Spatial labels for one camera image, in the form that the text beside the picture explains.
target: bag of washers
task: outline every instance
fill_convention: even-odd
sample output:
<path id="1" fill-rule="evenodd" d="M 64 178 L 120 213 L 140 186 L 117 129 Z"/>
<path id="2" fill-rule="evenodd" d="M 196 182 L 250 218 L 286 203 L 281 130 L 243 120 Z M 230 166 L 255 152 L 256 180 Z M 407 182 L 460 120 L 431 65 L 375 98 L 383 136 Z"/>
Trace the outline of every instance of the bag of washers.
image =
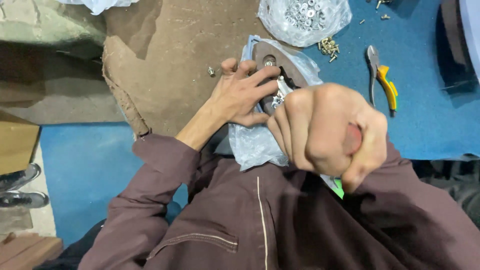
<path id="1" fill-rule="evenodd" d="M 348 25 L 348 0 L 260 0 L 258 17 L 277 39 L 307 47 Z"/>

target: plastic wrap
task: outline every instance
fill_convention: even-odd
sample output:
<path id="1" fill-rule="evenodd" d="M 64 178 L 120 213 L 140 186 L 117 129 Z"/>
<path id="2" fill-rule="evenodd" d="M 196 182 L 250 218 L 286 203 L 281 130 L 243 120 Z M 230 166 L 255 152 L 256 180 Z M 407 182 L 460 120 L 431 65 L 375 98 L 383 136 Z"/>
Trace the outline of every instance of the plastic wrap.
<path id="1" fill-rule="evenodd" d="M 300 13 L 298 7 L 304 3 L 307 11 L 321 11 L 321 14 L 307 17 L 305 13 L 302 18 L 304 12 Z M 332 36 L 352 20 L 348 0 L 310 0 L 312 3 L 309 5 L 309 0 L 260 0 L 257 15 L 274 37 L 297 47 L 307 47 Z M 312 19 L 315 22 L 317 16 L 322 17 L 324 25 L 315 30 L 311 25 Z"/>
<path id="2" fill-rule="evenodd" d="M 99 15 L 102 11 L 111 7 L 128 7 L 138 0 L 57 0 L 64 4 L 85 5 L 93 15 Z"/>
<path id="3" fill-rule="evenodd" d="M 320 71 L 317 64 L 305 54 L 285 48 L 274 40 L 256 37 L 256 41 L 265 41 L 277 47 L 295 64 L 309 85 L 323 83 L 317 75 Z M 241 60 L 251 58 L 251 49 L 248 45 L 243 48 Z M 235 160 L 241 165 L 241 171 L 268 161 L 278 166 L 288 165 L 288 158 L 283 154 L 272 133 L 264 124 L 252 127 L 229 124 L 228 137 Z"/>

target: sneaker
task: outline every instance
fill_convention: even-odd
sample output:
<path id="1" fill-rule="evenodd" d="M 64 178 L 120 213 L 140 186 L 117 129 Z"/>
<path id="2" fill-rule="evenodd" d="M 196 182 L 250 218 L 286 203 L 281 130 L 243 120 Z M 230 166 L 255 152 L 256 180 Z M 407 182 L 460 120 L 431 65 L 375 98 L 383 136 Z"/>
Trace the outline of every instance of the sneaker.
<path id="1" fill-rule="evenodd" d="M 15 190 L 0 193 L 0 207 L 41 208 L 48 203 L 48 195 L 43 192 L 24 193 Z"/>
<path id="2" fill-rule="evenodd" d="M 26 170 L 0 175 L 0 192 L 17 190 L 41 173 L 40 166 L 30 163 Z"/>

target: cardboard box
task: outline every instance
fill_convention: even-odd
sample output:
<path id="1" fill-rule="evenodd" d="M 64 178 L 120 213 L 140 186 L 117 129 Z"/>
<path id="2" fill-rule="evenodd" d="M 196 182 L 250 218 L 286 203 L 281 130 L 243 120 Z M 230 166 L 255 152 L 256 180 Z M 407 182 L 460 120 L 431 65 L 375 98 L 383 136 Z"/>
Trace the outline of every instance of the cardboard box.
<path id="1" fill-rule="evenodd" d="M 0 245 L 0 269 L 31 270 L 46 260 L 56 259 L 63 250 L 57 237 L 19 236 Z"/>
<path id="2" fill-rule="evenodd" d="M 25 170 L 39 126 L 0 110 L 0 175 Z"/>

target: brown jacket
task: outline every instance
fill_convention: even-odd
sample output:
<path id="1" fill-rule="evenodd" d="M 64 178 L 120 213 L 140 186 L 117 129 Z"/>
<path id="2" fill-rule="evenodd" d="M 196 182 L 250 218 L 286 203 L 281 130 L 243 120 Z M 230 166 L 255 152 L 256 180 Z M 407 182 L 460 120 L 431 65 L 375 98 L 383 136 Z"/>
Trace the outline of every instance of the brown jacket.
<path id="1" fill-rule="evenodd" d="M 79 269 L 480 269 L 478 229 L 388 144 L 383 166 L 341 200 L 292 166 L 199 166 L 182 142 L 148 135 L 133 145 L 145 165 L 110 202 Z M 194 197 L 168 226 L 181 183 Z"/>

